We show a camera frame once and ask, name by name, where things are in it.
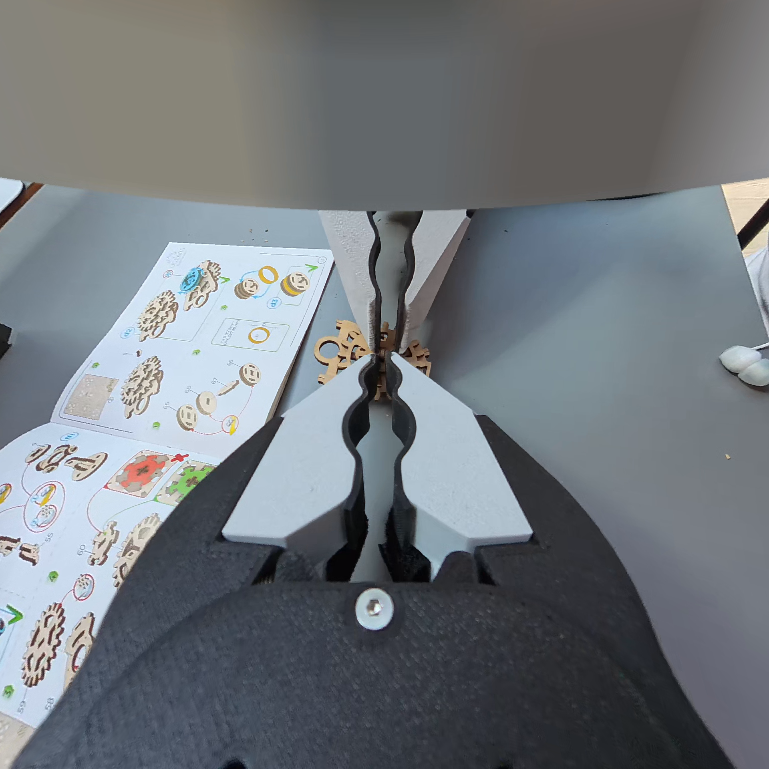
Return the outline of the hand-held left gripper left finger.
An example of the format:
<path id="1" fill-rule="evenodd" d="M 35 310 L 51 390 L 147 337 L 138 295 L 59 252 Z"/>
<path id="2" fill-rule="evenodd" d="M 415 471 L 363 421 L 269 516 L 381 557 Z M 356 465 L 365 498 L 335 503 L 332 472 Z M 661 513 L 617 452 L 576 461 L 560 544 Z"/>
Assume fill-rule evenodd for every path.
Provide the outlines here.
<path id="1" fill-rule="evenodd" d="M 368 533 L 358 443 L 368 432 L 368 357 L 287 411 L 223 535 L 279 546 L 350 579 Z"/>

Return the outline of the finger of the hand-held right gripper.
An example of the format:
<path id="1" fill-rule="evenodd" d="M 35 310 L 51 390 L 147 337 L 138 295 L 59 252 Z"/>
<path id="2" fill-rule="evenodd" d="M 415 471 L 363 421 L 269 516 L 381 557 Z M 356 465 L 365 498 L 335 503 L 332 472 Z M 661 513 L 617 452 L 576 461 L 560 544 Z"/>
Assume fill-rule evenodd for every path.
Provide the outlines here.
<path id="1" fill-rule="evenodd" d="M 425 320 L 470 224 L 470 210 L 421 211 L 405 241 L 407 270 L 399 293 L 395 346 L 406 348 Z"/>
<path id="2" fill-rule="evenodd" d="M 380 236 L 372 211 L 318 212 L 351 311 L 371 351 L 380 345 L 381 295 L 376 280 Z"/>

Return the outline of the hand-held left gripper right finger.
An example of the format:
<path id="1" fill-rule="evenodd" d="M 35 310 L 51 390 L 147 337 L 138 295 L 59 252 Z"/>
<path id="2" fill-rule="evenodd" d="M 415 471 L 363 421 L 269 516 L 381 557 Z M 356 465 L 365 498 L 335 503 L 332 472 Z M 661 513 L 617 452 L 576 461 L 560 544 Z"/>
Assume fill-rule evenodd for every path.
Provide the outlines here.
<path id="1" fill-rule="evenodd" d="M 391 576 L 429 582 L 447 556 L 533 534 L 474 412 L 391 354 Z"/>

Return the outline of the wooden gear assembly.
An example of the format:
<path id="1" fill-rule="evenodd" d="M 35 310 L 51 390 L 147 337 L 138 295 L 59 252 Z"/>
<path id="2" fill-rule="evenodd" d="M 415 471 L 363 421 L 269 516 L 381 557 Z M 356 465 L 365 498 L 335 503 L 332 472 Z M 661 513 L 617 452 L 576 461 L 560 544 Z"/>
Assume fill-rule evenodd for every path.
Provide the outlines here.
<path id="1" fill-rule="evenodd" d="M 320 384 L 328 383 L 339 372 L 347 369 L 357 360 L 368 356 L 371 352 L 355 322 L 338 320 L 336 329 L 338 330 L 337 336 L 320 338 L 314 346 L 315 359 L 327 367 L 325 373 L 318 376 L 318 383 Z M 383 322 L 380 329 L 378 355 L 394 350 L 395 331 L 389 328 L 388 322 Z M 429 355 L 430 351 L 416 339 L 409 343 L 404 353 L 405 358 L 427 376 L 430 376 L 431 372 Z"/>

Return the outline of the illustrated instruction booklet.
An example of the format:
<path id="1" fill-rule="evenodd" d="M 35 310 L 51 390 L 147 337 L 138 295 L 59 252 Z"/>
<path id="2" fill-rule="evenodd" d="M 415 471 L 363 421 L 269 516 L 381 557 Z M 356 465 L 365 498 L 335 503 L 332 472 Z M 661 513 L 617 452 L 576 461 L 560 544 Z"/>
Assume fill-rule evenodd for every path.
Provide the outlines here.
<path id="1" fill-rule="evenodd" d="M 272 416 L 327 249 L 170 243 L 63 390 L 2 449 L 2 713 L 36 727 L 173 508 Z"/>

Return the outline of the white shirt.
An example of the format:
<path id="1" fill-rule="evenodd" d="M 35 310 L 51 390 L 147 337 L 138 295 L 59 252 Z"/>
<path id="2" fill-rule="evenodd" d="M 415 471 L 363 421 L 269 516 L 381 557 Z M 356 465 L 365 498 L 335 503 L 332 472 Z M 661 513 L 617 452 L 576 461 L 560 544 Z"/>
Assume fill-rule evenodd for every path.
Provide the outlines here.
<path id="1" fill-rule="evenodd" d="M 768 246 L 745 259 L 747 273 L 751 280 L 757 305 L 759 307 L 764 328 L 769 330 L 768 314 L 768 288 L 769 288 L 769 264 L 768 264 Z"/>

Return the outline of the white wired earphones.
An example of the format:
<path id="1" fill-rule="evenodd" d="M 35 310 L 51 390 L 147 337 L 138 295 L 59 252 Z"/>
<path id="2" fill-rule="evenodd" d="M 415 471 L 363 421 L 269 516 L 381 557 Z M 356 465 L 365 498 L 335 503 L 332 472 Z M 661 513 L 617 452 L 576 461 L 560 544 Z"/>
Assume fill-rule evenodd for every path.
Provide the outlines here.
<path id="1" fill-rule="evenodd" d="M 760 349 L 734 345 L 721 353 L 719 361 L 745 384 L 755 388 L 768 386 L 768 359 Z"/>

